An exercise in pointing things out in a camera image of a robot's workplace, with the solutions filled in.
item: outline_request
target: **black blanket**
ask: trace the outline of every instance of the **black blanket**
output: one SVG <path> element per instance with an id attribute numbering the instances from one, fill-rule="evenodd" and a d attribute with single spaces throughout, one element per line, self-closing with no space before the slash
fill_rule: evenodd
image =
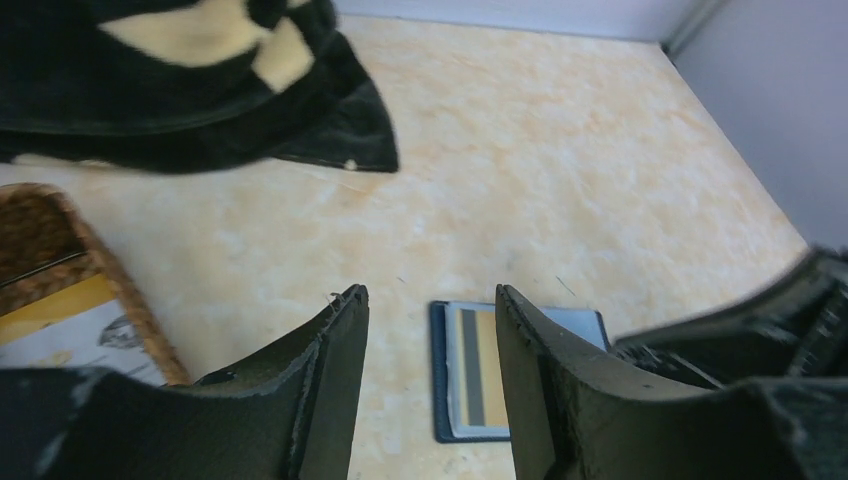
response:
<path id="1" fill-rule="evenodd" d="M 25 153 L 171 173 L 266 157 L 398 169 L 330 0 L 3 2 L 0 161 Z"/>

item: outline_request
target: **gray stripe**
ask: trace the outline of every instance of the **gray stripe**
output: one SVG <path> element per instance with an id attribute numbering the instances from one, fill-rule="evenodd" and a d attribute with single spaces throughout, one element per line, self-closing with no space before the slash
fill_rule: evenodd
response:
<path id="1" fill-rule="evenodd" d="M 483 412 L 483 374 L 477 346 L 477 320 L 474 310 L 462 310 L 463 356 L 465 357 L 465 391 L 468 396 L 468 424 L 486 425 Z"/>

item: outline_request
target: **wall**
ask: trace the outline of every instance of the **wall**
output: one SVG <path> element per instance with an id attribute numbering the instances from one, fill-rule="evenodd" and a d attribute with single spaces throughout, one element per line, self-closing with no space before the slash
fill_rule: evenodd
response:
<path id="1" fill-rule="evenodd" d="M 339 12 L 658 42 L 701 0 L 336 0 Z"/>
<path id="2" fill-rule="evenodd" d="M 674 60 L 812 242 L 848 245 L 848 2 L 731 0 Z"/>

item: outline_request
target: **dark fabric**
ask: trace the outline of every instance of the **dark fabric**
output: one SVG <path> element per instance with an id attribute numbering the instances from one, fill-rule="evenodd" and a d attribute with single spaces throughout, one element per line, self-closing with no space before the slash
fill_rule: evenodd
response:
<path id="1" fill-rule="evenodd" d="M 291 19 L 314 56 L 308 73 L 275 92 L 251 68 L 258 44 L 189 67 L 146 54 L 102 27 L 204 1 L 243 5 L 269 32 Z M 188 173 L 275 157 L 398 169 L 385 106 L 336 30 L 329 0 L 297 8 L 286 8 L 286 0 L 3 2 L 0 62 L 0 161 L 34 153 Z"/>

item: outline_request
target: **floor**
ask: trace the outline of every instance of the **floor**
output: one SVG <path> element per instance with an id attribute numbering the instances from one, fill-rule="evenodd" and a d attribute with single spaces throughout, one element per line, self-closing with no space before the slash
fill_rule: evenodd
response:
<path id="1" fill-rule="evenodd" d="M 351 479 L 513 478 L 508 444 L 431 428 L 426 306 L 600 310 L 611 337 L 757 289 L 803 240 L 655 45 L 344 18 L 393 116 L 397 175 L 268 160 L 160 177 L 0 166 L 58 185 L 195 377 L 352 283 L 371 330 Z"/>

